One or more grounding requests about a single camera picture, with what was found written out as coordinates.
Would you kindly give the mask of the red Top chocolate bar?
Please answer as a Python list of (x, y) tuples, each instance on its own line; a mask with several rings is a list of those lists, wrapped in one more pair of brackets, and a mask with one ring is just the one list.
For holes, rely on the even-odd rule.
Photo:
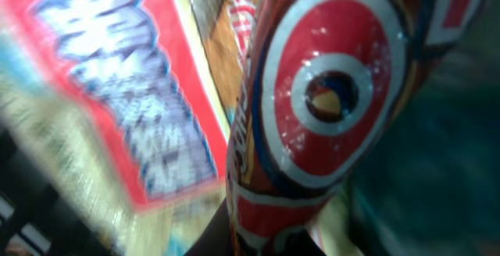
[(486, 0), (260, 0), (227, 152), (236, 255), (278, 255)]

